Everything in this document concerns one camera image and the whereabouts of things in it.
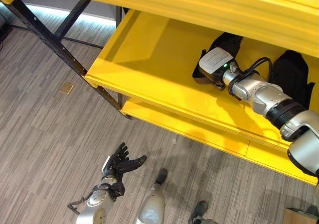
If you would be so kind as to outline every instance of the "cardboard box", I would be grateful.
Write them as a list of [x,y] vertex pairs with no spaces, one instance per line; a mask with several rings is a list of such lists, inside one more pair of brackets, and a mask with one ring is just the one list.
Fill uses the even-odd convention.
[[304,212],[285,209],[283,224],[316,224],[317,218]]

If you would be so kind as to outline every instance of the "robotic arm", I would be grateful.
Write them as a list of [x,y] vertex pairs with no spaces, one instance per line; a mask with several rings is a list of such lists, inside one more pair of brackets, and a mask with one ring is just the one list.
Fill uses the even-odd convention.
[[[130,160],[127,149],[125,143],[121,143],[103,165],[101,184],[96,185],[87,197],[68,204],[68,208],[79,215],[76,224],[106,223],[107,213],[110,212],[116,198],[124,195],[123,174],[141,167],[147,159],[144,155]],[[78,212],[75,206],[85,201],[84,211]]]
[[[242,37],[224,33],[208,52],[202,51],[193,77],[198,83],[213,84],[230,95],[244,100],[253,111],[263,115],[277,129],[282,138],[292,142],[288,149],[291,162],[304,173],[319,179],[319,114],[306,110],[283,90],[264,81],[255,68],[268,58],[257,60],[248,70],[241,71],[234,59]],[[316,199],[319,208],[319,185]]]

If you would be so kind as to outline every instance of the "black cloth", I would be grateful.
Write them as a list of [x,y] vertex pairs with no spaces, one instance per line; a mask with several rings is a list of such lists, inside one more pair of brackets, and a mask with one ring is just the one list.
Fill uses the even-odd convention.
[[302,55],[287,50],[274,62],[270,83],[280,86],[284,93],[309,109],[314,83],[308,84],[308,65]]

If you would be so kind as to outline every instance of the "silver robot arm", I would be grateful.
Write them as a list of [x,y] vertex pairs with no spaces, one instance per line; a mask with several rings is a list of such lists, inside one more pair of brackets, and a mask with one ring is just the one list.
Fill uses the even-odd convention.
[[284,140],[293,142],[288,150],[293,164],[319,178],[318,113],[306,110],[256,72],[244,74],[236,60],[220,47],[202,56],[199,70],[213,84],[228,87],[232,96],[248,102],[254,112],[268,119]]
[[[124,195],[123,174],[141,167],[147,159],[144,155],[130,160],[127,149],[125,143],[121,143],[105,161],[101,183],[96,185],[87,197],[68,204],[68,208],[79,215],[76,224],[106,223],[107,214],[113,207],[116,198]],[[85,209],[80,213],[76,206],[81,203],[85,203]]]
[[[117,182],[115,178],[105,178],[104,184],[113,185]],[[79,214],[76,224],[103,224],[106,222],[107,213],[113,207],[114,200],[108,190],[95,190],[89,197],[85,209]]]

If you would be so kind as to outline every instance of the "yellow shelf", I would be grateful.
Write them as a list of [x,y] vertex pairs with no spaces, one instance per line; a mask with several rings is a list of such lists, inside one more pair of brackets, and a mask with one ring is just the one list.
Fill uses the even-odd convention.
[[319,0],[95,0],[319,57]]
[[[286,150],[279,131],[249,105],[197,84],[193,69],[203,48],[222,32],[154,14],[131,10],[89,69],[91,84],[136,97],[154,106],[246,139]],[[262,56],[278,58],[284,48],[244,38],[236,57],[241,68]],[[319,82],[317,58],[304,55],[310,80]],[[268,66],[260,66],[261,74]],[[319,112],[315,87],[311,108]]]
[[291,163],[286,152],[254,143],[134,98],[125,103],[122,112],[287,176],[312,185],[317,184],[316,178],[302,173]]

